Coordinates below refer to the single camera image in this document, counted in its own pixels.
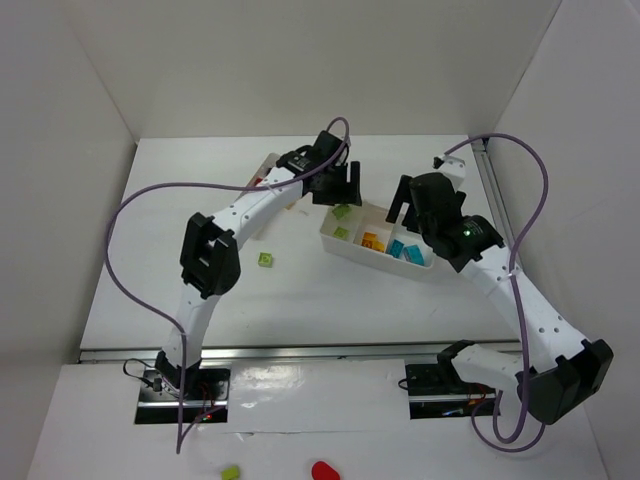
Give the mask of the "teal lego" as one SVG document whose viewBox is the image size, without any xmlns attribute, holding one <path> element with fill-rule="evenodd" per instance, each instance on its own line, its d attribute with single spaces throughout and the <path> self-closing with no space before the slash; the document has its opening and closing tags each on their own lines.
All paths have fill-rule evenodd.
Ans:
<svg viewBox="0 0 640 480">
<path fill-rule="evenodd" d="M 399 258 L 404 250 L 404 243 L 393 239 L 389 244 L 386 253 L 394 258 Z"/>
<path fill-rule="evenodd" d="M 420 266 L 425 266 L 425 259 L 417 245 L 408 245 L 403 249 L 403 256 L 406 261 Z"/>
</svg>

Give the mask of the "orange lego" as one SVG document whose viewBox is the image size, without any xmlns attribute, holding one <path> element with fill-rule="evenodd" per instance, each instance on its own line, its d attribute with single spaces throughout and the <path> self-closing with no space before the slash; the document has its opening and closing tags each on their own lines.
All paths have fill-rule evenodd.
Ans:
<svg viewBox="0 0 640 480">
<path fill-rule="evenodd" d="M 372 249 L 372 244 L 374 241 L 378 241 L 377 235 L 371 232 L 365 232 L 361 240 L 361 245 L 365 248 Z"/>
</svg>

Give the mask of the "pale green small lego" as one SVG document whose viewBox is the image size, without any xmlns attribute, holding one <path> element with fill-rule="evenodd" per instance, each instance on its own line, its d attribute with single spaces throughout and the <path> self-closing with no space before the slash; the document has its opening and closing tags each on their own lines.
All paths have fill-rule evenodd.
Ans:
<svg viewBox="0 0 640 480">
<path fill-rule="evenodd" d="M 337 227 L 333 232 L 333 236 L 339 239 L 347 239 L 349 236 L 349 231 L 342 227 Z"/>
</svg>

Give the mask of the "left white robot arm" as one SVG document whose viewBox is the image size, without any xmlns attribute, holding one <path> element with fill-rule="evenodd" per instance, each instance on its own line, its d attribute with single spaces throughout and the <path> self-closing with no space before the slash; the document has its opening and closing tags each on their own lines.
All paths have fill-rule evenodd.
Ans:
<svg viewBox="0 0 640 480">
<path fill-rule="evenodd" d="M 362 204 L 361 165 L 348 154 L 348 145 L 323 130 L 312 145 L 280 156 L 265 178 L 225 209 L 189 219 L 180 254 L 177 326 L 155 361 L 173 388 L 185 393 L 196 381 L 213 311 L 239 280 L 239 252 L 252 235 L 307 194 L 316 205 Z"/>
</svg>

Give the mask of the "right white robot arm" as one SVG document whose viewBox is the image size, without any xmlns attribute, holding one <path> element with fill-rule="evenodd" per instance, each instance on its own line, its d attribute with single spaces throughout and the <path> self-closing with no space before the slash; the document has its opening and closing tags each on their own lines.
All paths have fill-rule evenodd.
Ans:
<svg viewBox="0 0 640 480">
<path fill-rule="evenodd" d="M 544 425 L 595 394 L 613 360 L 604 340 L 589 340 L 551 305 L 516 265 L 492 224 L 465 215 L 465 193 L 441 173 L 401 177 L 386 220 L 420 235 L 433 253 L 471 282 L 519 335 L 520 356 L 460 340 L 438 355 L 455 381 L 478 383 L 518 396 Z"/>
</svg>

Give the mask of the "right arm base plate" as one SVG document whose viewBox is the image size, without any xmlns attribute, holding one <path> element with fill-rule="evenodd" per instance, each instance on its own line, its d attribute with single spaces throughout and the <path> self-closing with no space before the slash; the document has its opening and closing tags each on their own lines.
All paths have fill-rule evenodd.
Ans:
<svg viewBox="0 0 640 480">
<path fill-rule="evenodd" d="M 434 352 L 403 356 L 404 372 L 397 386 L 408 396 L 411 420 L 491 416 L 496 390 L 484 384 L 462 381 L 437 361 Z"/>
</svg>

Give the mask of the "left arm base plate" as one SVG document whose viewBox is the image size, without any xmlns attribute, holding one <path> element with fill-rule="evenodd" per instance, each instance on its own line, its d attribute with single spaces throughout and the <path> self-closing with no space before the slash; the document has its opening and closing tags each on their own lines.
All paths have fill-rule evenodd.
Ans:
<svg viewBox="0 0 640 480">
<path fill-rule="evenodd" d="M 136 425 L 176 424 L 178 391 L 167 384 L 155 369 L 145 369 L 141 381 L 134 423 Z M 202 423 L 226 423 L 231 370 L 226 367 L 206 367 L 184 400 L 184 422 L 189 424 L 198 415 L 206 414 Z"/>
</svg>

